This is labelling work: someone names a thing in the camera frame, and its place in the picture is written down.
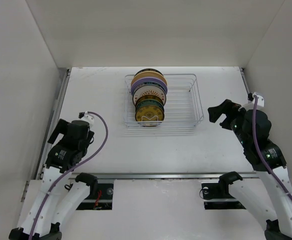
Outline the white wire dish rack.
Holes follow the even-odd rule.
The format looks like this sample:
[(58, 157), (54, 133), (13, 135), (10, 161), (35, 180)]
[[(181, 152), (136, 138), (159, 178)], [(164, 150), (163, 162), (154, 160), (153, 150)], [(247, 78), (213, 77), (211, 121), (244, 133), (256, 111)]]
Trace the white wire dish rack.
[(161, 123), (141, 123), (134, 118), (135, 108), (130, 91), (133, 75), (125, 76), (124, 123), (128, 129), (141, 131), (192, 129), (203, 121), (204, 115), (196, 75), (193, 73), (169, 73), (165, 74), (164, 77), (168, 82), (164, 121)]

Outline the yellow patterned plate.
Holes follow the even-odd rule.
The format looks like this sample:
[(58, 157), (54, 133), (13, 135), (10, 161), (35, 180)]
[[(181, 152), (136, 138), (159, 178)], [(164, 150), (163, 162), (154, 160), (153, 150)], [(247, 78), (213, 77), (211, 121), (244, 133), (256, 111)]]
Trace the yellow patterned plate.
[(164, 111), (155, 106), (141, 107), (135, 113), (136, 122), (143, 127), (156, 127), (164, 121), (164, 118)]

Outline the white orange sunburst plate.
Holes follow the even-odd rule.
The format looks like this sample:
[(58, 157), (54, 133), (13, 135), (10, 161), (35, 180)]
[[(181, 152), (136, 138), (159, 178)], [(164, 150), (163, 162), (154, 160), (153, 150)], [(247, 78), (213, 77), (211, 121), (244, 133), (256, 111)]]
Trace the white orange sunburst plate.
[(161, 99), (163, 105), (166, 104), (166, 93), (161, 87), (155, 85), (144, 85), (135, 90), (132, 95), (133, 104), (136, 105), (138, 99), (146, 95), (156, 96)]

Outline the green rimmed white plate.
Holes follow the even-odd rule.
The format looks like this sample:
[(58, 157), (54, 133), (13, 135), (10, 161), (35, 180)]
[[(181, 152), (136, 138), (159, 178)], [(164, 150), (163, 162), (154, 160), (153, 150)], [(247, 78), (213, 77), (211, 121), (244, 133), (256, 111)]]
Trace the green rimmed white plate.
[(131, 89), (131, 93), (134, 93), (137, 89), (139, 89), (143, 86), (156, 86), (156, 87), (161, 88), (165, 93), (168, 93), (168, 88), (166, 86), (164, 86), (161, 83), (157, 83), (155, 81), (146, 81), (146, 82), (140, 83), (135, 88)]

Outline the purple plate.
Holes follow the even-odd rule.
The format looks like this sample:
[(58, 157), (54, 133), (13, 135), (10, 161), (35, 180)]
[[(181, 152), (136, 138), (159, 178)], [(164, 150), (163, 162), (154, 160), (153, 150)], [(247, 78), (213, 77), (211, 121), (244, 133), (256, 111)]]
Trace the purple plate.
[(146, 76), (146, 77), (140, 77), (140, 78), (134, 77), (131, 82), (131, 87), (136, 87), (139, 84), (145, 83), (145, 82), (154, 82), (154, 83), (164, 86), (165, 88), (167, 87), (167, 83), (164, 80), (158, 77), (153, 77), (153, 76)]

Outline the tan plate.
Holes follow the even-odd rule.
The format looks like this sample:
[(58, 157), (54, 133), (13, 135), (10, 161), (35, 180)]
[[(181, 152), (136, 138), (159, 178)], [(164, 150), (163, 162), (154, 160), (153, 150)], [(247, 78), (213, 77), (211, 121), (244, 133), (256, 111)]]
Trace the tan plate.
[(144, 72), (140, 72), (136, 74), (132, 79), (131, 85), (141, 78), (157, 78), (163, 81), (167, 85), (167, 81), (165, 77), (162, 74), (155, 71), (144, 71)]

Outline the blue patterned plate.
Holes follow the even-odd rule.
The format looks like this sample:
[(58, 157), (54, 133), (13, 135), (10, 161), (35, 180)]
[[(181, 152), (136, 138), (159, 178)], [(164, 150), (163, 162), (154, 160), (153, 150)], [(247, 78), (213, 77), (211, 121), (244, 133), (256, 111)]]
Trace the blue patterned plate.
[(157, 107), (164, 111), (164, 105), (160, 101), (154, 99), (145, 99), (140, 101), (138, 104), (136, 104), (135, 110), (138, 111), (142, 107)]

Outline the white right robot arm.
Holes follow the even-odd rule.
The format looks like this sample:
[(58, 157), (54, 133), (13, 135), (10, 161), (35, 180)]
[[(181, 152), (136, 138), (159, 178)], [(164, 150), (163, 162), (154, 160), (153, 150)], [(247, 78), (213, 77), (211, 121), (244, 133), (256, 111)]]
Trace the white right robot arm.
[(247, 109), (226, 99), (220, 105), (208, 108), (209, 120), (214, 123), (225, 115), (220, 126), (234, 132), (272, 206), (263, 204), (235, 171), (219, 177), (215, 194), (239, 201), (257, 220), (267, 240), (292, 240), (292, 185), (286, 161), (280, 148), (269, 139), (271, 122), (268, 116), (258, 110), (257, 99), (251, 103), (252, 109)]

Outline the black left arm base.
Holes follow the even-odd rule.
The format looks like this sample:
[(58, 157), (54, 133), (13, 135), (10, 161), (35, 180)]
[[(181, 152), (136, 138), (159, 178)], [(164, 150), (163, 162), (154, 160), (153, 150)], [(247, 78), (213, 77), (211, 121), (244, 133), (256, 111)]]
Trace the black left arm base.
[(77, 207), (77, 210), (107, 211), (112, 210), (114, 183), (99, 183)]

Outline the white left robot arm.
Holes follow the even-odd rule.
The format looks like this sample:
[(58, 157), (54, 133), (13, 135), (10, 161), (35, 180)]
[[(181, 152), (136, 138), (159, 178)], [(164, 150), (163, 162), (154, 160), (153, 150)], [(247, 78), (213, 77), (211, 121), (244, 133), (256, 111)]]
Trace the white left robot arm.
[(97, 194), (97, 178), (82, 173), (66, 196), (60, 198), (75, 166), (93, 142), (94, 132), (90, 130), (93, 123), (93, 116), (85, 113), (79, 120), (58, 121), (48, 139), (53, 147), (45, 162), (41, 188), (25, 221), (11, 230), (9, 239), (60, 240), (62, 228), (80, 202)]

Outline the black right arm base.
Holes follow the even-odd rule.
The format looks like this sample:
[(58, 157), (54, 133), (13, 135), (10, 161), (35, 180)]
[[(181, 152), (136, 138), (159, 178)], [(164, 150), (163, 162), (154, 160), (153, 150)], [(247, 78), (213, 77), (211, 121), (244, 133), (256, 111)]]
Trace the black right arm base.
[(217, 182), (204, 182), (199, 192), (204, 200), (205, 210), (244, 210), (245, 207), (229, 193), (223, 190)]

